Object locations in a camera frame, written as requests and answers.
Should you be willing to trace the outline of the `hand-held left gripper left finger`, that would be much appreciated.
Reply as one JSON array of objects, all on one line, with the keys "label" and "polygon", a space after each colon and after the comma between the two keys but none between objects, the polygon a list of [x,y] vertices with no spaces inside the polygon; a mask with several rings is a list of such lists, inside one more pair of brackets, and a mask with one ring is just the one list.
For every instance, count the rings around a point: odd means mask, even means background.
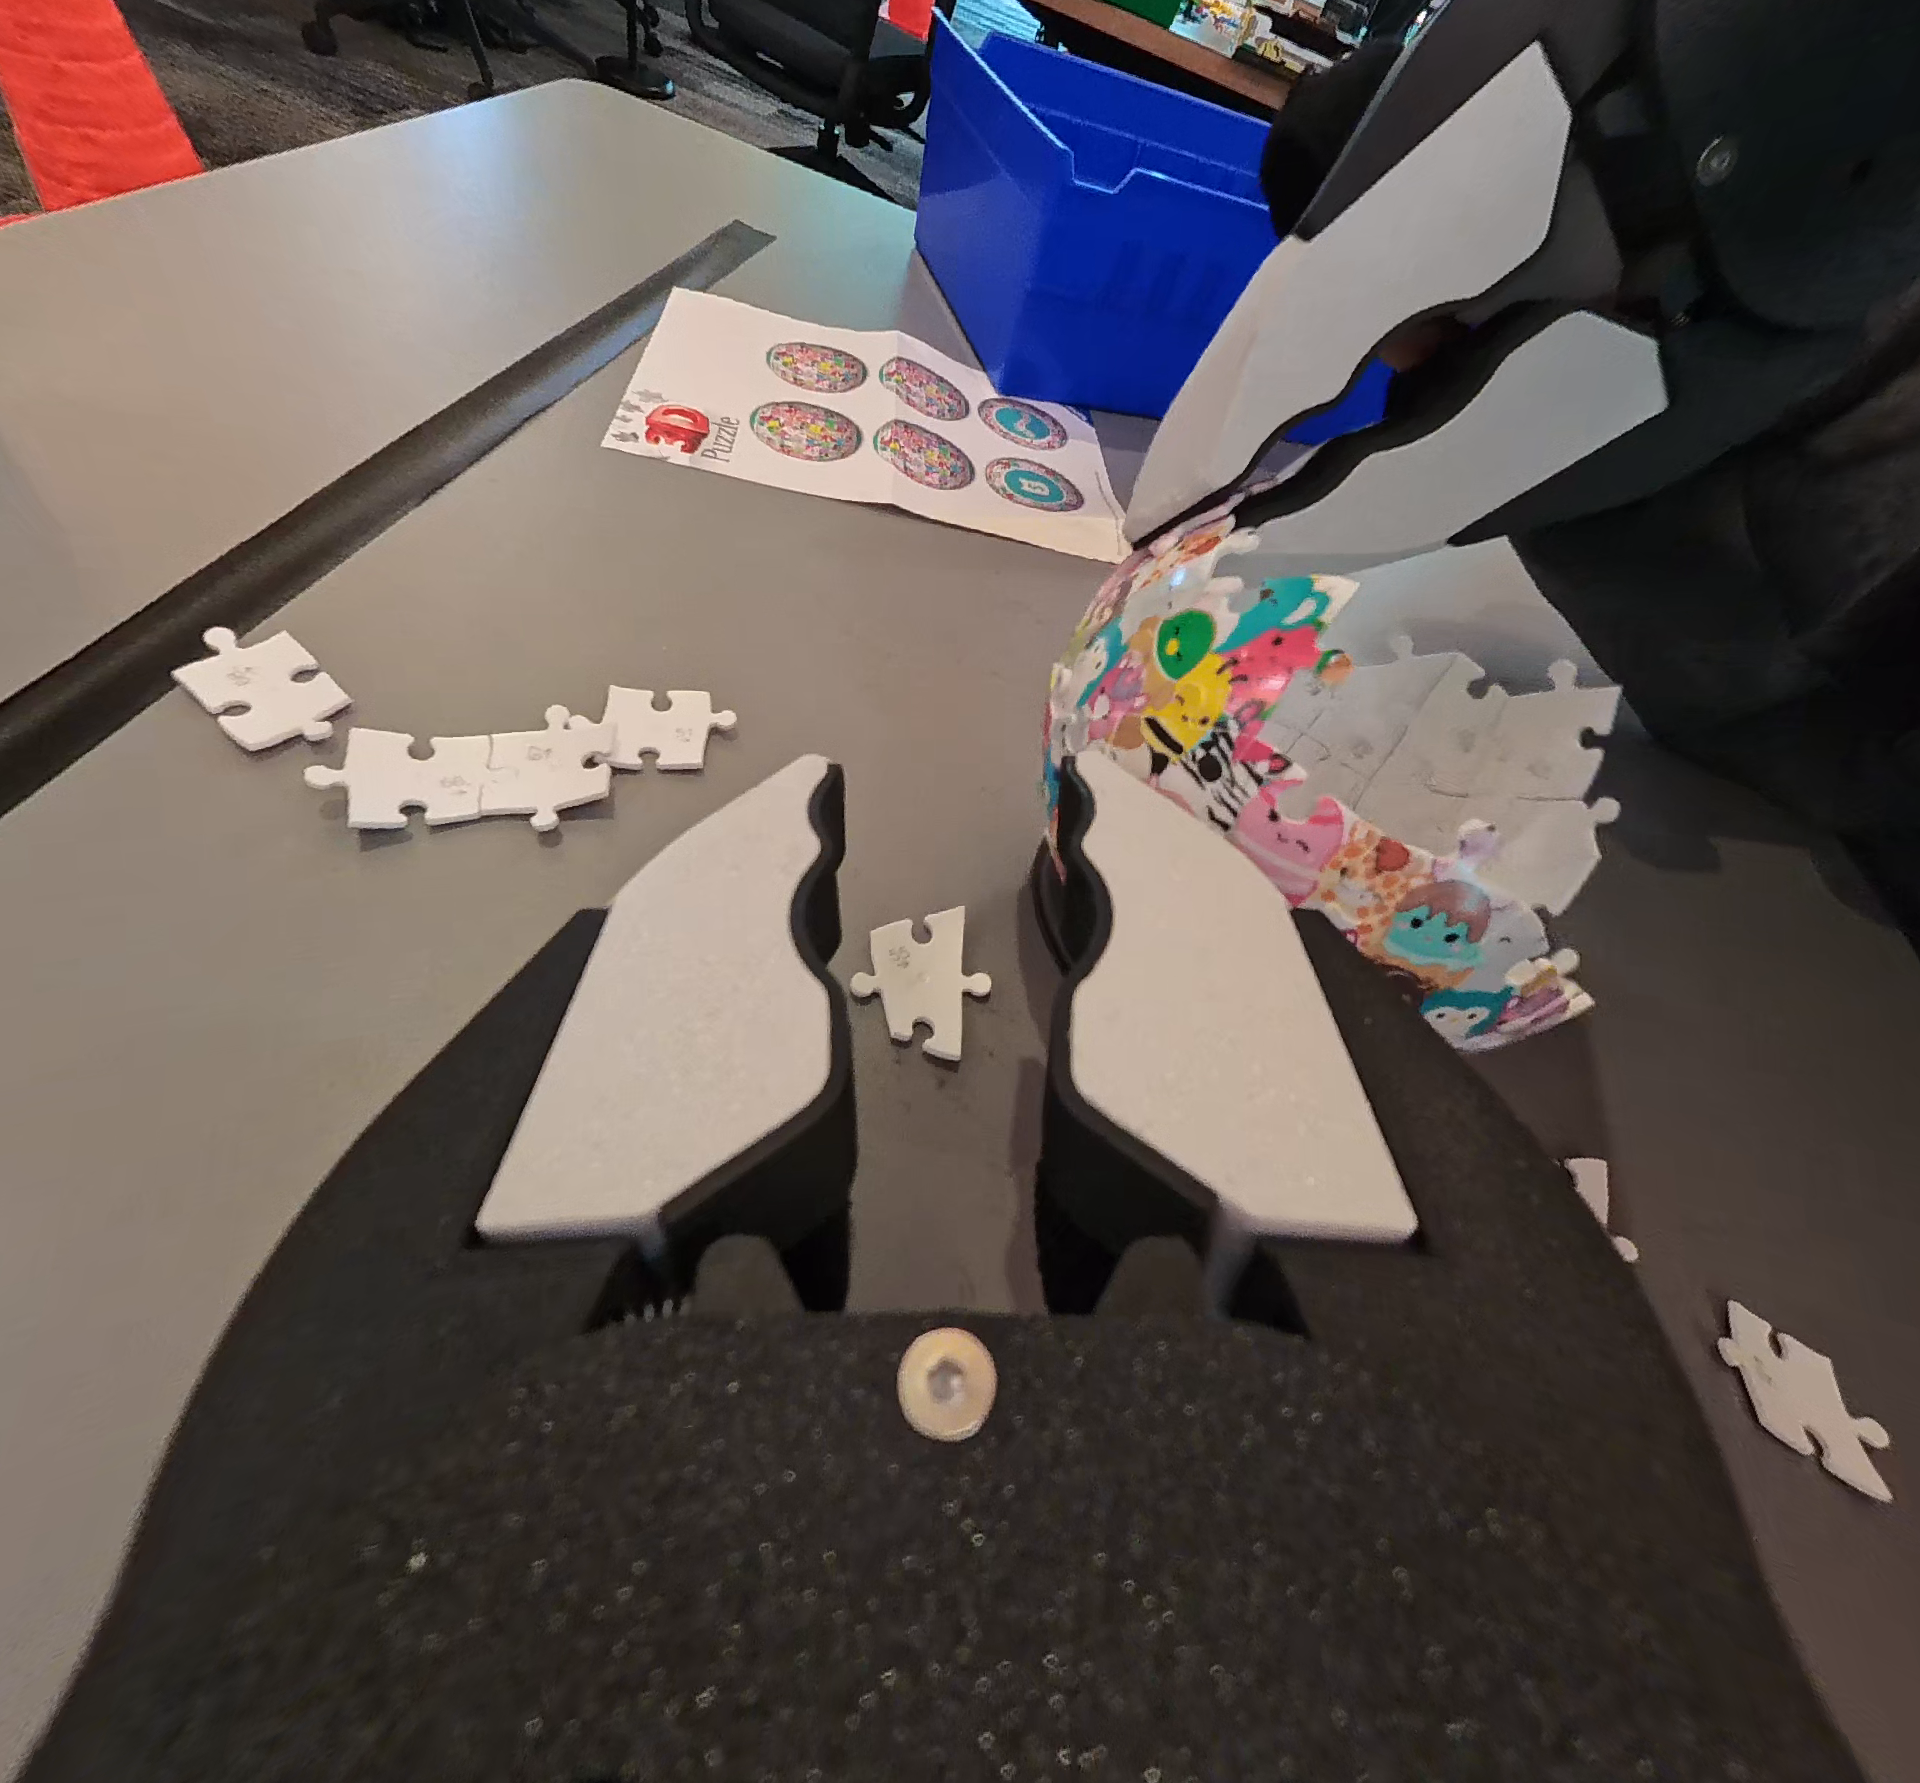
[{"label": "hand-held left gripper left finger", "polygon": [[709,1248],[757,1235],[806,1311],[846,1306],[840,858],[846,778],[798,757],[616,889],[474,1208],[484,1248],[616,1244],[689,1290]]}]

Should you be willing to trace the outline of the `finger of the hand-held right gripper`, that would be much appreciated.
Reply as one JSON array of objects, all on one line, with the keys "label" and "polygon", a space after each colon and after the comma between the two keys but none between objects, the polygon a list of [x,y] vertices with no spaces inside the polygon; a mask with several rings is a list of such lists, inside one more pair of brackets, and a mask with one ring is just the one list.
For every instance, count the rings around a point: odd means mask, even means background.
[{"label": "finger of the hand-held right gripper", "polygon": [[1418,555],[1670,407],[1659,340],[1598,312],[1522,312],[1431,366],[1383,428],[1242,503],[1279,555]]},{"label": "finger of the hand-held right gripper", "polygon": [[[1520,46],[1445,115],[1431,73],[1426,46],[1396,64],[1296,231],[1253,269],[1167,402],[1123,517],[1131,545],[1210,509],[1242,526],[1247,494],[1329,440],[1383,428],[1431,366],[1501,322],[1621,322],[1621,243],[1575,157],[1551,46]],[[1555,480],[1455,539],[1509,536],[1501,517],[1555,503]]]}]

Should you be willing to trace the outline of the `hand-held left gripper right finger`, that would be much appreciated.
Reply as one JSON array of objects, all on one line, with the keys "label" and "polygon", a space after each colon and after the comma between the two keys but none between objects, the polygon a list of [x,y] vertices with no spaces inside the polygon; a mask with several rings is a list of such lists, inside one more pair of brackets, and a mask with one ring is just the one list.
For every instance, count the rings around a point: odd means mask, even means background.
[{"label": "hand-held left gripper right finger", "polygon": [[1279,889],[1112,757],[1066,757],[1043,869],[1049,1019],[1032,1230],[1089,1318],[1137,1244],[1233,1311],[1264,1256],[1418,1248],[1418,1213]]}]

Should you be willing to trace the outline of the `white puzzle piece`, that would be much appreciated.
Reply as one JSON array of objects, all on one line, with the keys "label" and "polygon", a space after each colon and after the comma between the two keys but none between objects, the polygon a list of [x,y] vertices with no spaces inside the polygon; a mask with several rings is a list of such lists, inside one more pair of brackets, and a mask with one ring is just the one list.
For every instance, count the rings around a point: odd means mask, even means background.
[{"label": "white puzzle piece", "polygon": [[736,712],[722,712],[712,689],[608,689],[608,764],[614,771],[702,771],[709,741],[736,729]]},{"label": "white puzzle piece", "polygon": [[353,689],[293,634],[242,640],[231,625],[200,629],[208,657],[173,681],[253,757],[286,741],[333,741]]},{"label": "white puzzle piece", "polygon": [[1598,1221],[1598,1230],[1609,1235],[1609,1248],[1632,1265],[1637,1248],[1614,1230],[1609,1163],[1602,1155],[1564,1155],[1564,1171],[1569,1171],[1577,1203],[1590,1208],[1590,1215]]},{"label": "white puzzle piece", "polygon": [[965,1001],[991,999],[990,973],[969,973],[969,913],[927,913],[920,932],[914,915],[872,928],[865,973],[851,973],[851,1001],[882,1001],[888,1038],[914,1044],[920,1030],[920,1058],[958,1065],[965,1061]]},{"label": "white puzzle piece", "polygon": [[1890,1447],[1890,1430],[1847,1402],[1826,1350],[1773,1333],[1740,1298],[1723,1300],[1723,1333],[1713,1339],[1713,1350],[1732,1371],[1740,1371],[1762,1430],[1798,1458],[1814,1458],[1837,1482],[1869,1503],[1896,1500],[1876,1468],[1876,1451]]}]

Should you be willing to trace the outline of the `partly built puzzle ball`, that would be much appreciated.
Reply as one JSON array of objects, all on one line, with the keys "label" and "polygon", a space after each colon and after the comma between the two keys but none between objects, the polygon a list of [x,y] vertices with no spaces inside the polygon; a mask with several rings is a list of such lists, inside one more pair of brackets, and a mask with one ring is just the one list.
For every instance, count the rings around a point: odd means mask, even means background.
[{"label": "partly built puzzle ball", "polygon": [[1332,648],[1360,583],[1264,569],[1233,517],[1129,549],[1082,612],[1043,706],[1056,781],[1107,757],[1329,915],[1455,1051],[1506,1051],[1595,1012],[1560,915],[1598,869],[1595,801],[1621,685],[1551,662],[1506,689],[1464,651]]}]

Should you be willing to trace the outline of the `joined white puzzle pieces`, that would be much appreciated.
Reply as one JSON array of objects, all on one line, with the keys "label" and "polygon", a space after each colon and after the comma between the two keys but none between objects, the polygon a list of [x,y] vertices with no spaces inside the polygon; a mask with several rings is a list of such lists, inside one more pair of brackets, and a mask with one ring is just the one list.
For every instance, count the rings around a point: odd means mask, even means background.
[{"label": "joined white puzzle pieces", "polygon": [[353,725],[343,764],[304,764],[310,790],[345,797],[353,830],[519,816],[552,836],[561,810],[599,805],[614,790],[616,725],[546,706],[535,729],[430,737],[427,757],[401,729]]}]

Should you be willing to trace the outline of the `puzzle instruction sheet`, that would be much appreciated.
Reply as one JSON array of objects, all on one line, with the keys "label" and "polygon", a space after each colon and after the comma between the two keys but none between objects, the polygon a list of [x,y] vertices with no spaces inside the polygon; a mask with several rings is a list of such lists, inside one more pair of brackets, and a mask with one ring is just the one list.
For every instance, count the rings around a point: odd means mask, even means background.
[{"label": "puzzle instruction sheet", "polygon": [[1082,409],[1005,398],[905,332],[810,325],[712,291],[668,294],[602,445],[1101,567],[1129,549]]}]

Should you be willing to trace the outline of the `blue plastic bin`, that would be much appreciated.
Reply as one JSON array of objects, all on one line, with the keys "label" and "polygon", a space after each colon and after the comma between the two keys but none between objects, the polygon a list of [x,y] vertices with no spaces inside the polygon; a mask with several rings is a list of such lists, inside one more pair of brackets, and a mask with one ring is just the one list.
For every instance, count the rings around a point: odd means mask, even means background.
[{"label": "blue plastic bin", "polygon": [[918,255],[1005,398],[1163,416],[1279,243],[1267,123],[990,37],[927,37]]}]

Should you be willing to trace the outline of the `wooden table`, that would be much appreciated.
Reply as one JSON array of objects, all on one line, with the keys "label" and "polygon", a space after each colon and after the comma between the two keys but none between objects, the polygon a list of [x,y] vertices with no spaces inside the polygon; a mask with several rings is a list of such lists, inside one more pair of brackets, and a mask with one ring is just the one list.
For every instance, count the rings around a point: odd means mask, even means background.
[{"label": "wooden table", "polygon": [[1296,84],[1287,64],[1239,59],[1191,32],[1153,27],[1107,0],[1016,0],[1043,27],[1043,46],[1082,53],[1095,64],[1182,90],[1239,115],[1272,121]]}]

